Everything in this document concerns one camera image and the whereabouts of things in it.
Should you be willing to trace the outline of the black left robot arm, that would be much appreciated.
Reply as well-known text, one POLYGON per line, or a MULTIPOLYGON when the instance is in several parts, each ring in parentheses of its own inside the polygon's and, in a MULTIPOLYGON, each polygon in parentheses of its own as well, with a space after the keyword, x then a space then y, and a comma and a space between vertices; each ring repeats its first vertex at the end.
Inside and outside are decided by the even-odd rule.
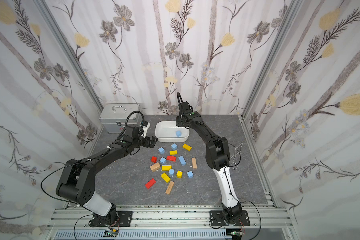
POLYGON ((66 162, 56 194, 91 211, 91 227, 109 227, 120 218, 116 205, 96 192, 96 175, 113 162, 132 155, 140 147, 153 148, 158 139, 146 136, 149 127, 147 121, 143 121, 141 126, 126 126, 121 136, 106 149, 81 160, 66 162))

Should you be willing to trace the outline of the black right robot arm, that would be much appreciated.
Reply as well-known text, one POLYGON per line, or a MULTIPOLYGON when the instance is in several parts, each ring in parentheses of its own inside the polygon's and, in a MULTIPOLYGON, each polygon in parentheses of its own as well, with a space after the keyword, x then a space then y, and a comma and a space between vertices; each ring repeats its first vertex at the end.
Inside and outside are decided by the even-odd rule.
POLYGON ((176 117, 178 127, 194 130, 206 145, 206 162, 218 180, 222 196, 222 209, 225 223, 235 224, 242 215, 243 209, 235 193, 230 173, 230 149, 228 140, 215 134, 204 122, 202 116, 188 103, 178 100, 179 115, 176 117))

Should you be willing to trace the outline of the white plastic tub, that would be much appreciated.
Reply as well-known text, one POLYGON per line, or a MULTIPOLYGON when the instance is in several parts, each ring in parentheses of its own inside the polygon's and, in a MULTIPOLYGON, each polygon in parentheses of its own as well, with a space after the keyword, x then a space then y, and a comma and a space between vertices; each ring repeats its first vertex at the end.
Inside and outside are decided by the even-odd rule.
POLYGON ((176 121, 162 121, 156 124, 155 136, 160 143, 182 143, 188 140, 190 130, 185 127, 177 127, 176 121), (182 136, 177 137, 176 131, 181 131, 182 136))

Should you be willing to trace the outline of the red rectangular block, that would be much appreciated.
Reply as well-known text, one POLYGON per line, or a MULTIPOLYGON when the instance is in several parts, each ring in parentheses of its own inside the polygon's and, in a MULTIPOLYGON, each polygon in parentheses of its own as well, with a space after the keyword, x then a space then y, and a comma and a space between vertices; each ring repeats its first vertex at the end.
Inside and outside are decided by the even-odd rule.
POLYGON ((168 161, 175 162, 175 161, 176 161, 176 159, 177 159, 177 157, 176 157, 176 156, 171 156, 171 155, 168 155, 168 156, 167 156, 167 160, 168 160, 168 161))

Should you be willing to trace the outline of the silver first aid case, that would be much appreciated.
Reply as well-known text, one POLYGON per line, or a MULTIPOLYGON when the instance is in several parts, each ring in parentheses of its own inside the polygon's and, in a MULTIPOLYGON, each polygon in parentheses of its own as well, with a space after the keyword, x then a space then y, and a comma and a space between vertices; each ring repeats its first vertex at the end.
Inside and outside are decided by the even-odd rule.
POLYGON ((100 114, 99 120, 108 133, 119 134, 125 127, 128 115, 133 111, 140 110, 141 106, 139 104, 107 104, 100 114))

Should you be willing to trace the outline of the yellow flat block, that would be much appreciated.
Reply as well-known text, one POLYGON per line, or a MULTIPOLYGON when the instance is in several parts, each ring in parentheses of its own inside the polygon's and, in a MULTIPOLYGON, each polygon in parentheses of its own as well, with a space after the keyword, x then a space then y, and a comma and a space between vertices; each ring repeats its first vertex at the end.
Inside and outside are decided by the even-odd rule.
POLYGON ((169 171, 172 169, 172 165, 162 165, 162 171, 169 171))

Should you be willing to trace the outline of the yellow rectangular block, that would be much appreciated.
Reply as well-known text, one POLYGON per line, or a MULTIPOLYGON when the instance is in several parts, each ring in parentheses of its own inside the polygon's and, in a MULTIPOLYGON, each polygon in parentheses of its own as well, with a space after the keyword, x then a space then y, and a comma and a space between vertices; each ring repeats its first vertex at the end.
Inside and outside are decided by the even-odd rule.
POLYGON ((191 151, 191 149, 192 149, 192 147, 191 146, 189 146, 189 145, 187 145, 187 144, 184 144, 183 145, 183 148, 185 149, 185 150, 187 150, 187 151, 191 151))

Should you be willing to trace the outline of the yellow long block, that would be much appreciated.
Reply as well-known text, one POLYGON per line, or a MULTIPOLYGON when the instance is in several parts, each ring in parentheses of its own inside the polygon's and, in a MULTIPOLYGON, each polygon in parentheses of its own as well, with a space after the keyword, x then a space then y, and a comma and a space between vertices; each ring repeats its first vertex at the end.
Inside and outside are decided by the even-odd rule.
POLYGON ((166 182, 169 183, 171 181, 171 178, 166 174, 166 173, 162 173, 161 174, 161 178, 166 182))

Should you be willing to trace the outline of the long light blue block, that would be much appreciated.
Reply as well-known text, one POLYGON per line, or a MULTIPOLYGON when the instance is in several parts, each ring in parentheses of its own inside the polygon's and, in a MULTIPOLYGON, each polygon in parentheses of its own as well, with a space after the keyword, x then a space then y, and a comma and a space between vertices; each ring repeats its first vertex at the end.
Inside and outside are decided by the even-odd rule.
POLYGON ((185 166, 187 164, 183 156, 179 156, 179 161, 181 162, 182 166, 185 166))

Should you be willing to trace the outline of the yellow cube block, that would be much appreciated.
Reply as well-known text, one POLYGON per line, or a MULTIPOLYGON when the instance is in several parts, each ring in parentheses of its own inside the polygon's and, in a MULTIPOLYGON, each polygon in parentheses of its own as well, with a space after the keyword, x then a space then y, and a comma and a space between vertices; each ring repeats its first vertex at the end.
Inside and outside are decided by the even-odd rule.
POLYGON ((183 172, 182 171, 177 171, 176 176, 177 176, 177 178, 181 179, 182 176, 183 176, 183 172))

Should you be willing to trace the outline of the red long block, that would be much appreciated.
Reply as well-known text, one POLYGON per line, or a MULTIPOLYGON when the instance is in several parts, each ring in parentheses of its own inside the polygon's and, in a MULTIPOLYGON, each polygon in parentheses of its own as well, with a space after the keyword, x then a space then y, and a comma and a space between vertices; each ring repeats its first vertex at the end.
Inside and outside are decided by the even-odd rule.
POLYGON ((146 187, 147 189, 150 189, 155 183, 156 183, 156 180, 155 180, 155 179, 151 179, 151 180, 149 180, 149 181, 145 184, 145 187, 146 187))

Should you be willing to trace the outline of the natural wood long block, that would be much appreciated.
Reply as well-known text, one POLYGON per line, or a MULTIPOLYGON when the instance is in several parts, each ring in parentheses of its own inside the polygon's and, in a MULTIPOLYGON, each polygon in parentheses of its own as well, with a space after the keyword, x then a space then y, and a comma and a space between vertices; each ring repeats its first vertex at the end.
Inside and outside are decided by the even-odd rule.
POLYGON ((192 167, 193 169, 197 169, 197 161, 196 161, 196 158, 192 158, 192 167))
POLYGON ((170 194, 171 194, 171 191, 172 191, 172 189, 173 189, 173 187, 174 187, 174 184, 175 184, 175 182, 173 182, 173 181, 170 181, 170 182, 169 182, 169 185, 168 185, 168 187, 167 187, 167 189, 166 189, 166 191, 165 191, 165 193, 166 193, 167 195, 170 195, 170 194))

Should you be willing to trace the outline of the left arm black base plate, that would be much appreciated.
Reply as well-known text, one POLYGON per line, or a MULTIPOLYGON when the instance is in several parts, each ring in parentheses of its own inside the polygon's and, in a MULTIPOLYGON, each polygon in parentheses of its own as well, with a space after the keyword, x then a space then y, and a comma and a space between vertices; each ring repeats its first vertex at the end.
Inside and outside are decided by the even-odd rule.
POLYGON ((95 227, 130 227, 133 217, 132 211, 114 211, 110 212, 107 216, 102 217, 93 214, 92 219, 89 221, 89 226, 95 227))

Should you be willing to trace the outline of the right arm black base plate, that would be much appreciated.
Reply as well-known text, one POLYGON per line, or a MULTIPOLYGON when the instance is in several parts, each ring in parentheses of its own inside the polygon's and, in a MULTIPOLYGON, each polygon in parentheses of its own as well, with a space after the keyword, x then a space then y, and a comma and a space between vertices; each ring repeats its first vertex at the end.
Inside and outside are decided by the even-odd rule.
POLYGON ((223 211, 210 211, 209 224, 213 228, 219 227, 248 227, 250 226, 250 218, 247 211, 241 211, 239 215, 228 216, 223 211))

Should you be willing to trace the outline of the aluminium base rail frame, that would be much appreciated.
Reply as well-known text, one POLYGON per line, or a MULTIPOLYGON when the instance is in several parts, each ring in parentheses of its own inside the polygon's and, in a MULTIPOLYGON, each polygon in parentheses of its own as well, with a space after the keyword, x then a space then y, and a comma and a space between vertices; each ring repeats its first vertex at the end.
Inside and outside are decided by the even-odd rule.
POLYGON ((245 204, 243 211, 248 212, 250 226, 219 227, 210 224, 210 211, 220 211, 218 206, 121 206, 117 211, 132 211, 130 227, 89 226, 93 215, 83 208, 68 207, 55 210, 45 232, 43 240, 52 240, 59 230, 165 230, 165 229, 212 229, 226 230, 227 235, 236 233, 242 240, 297 240, 298 235, 287 210, 273 206, 245 204))

